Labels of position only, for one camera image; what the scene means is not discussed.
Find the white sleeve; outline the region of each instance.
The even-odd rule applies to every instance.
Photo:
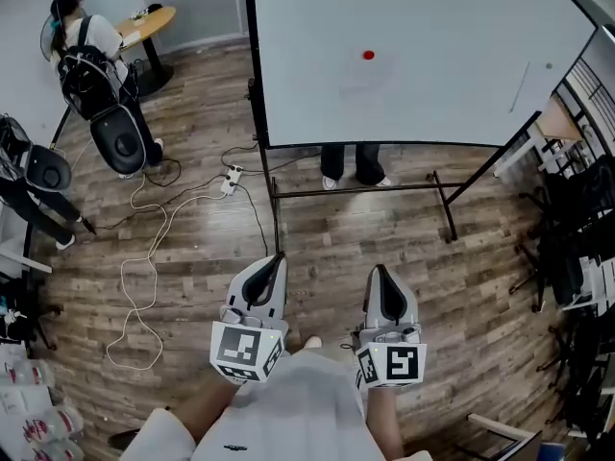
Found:
[[[107,58],[111,58],[119,51],[122,36],[111,23],[102,15],[94,15],[89,22],[87,41],[102,51]]]
[[[196,443],[171,412],[157,408],[120,461],[189,461]]]

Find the backpack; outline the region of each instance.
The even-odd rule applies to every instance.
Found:
[[[91,18],[82,20],[77,45],[68,48],[58,63],[64,100],[86,121],[117,105],[122,87],[113,62],[95,46],[86,45]]]

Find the white sneaker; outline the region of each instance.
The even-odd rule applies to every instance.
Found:
[[[75,234],[73,234],[73,236],[70,238],[70,241],[68,241],[66,244],[60,244],[60,242],[56,241],[56,248],[58,248],[58,250],[60,251],[64,251],[66,248],[72,246],[73,244],[75,244]]]
[[[384,179],[381,182],[376,184],[378,188],[387,188],[388,186],[392,186],[392,185],[393,185],[393,181],[391,181],[386,176],[384,176]]]
[[[337,181],[327,178],[327,176],[323,176],[323,187],[326,191],[333,191],[337,188]]]
[[[323,348],[323,340],[320,336],[311,335],[304,345],[304,349],[322,349]]]

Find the woman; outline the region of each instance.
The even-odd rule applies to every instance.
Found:
[[[54,35],[51,41],[51,63],[54,69],[65,51],[75,46],[79,40],[79,29],[86,16],[82,8],[84,0],[53,0],[51,14],[54,18],[52,27]],[[162,161],[162,140],[152,139],[141,107],[138,103],[135,74],[129,73],[126,63],[120,57],[122,36],[115,31],[109,21],[102,15],[92,16],[87,28],[86,45],[98,48],[110,61],[113,62],[117,77],[123,84],[120,89],[120,100],[135,118],[145,147],[145,156],[149,165],[156,165]]]

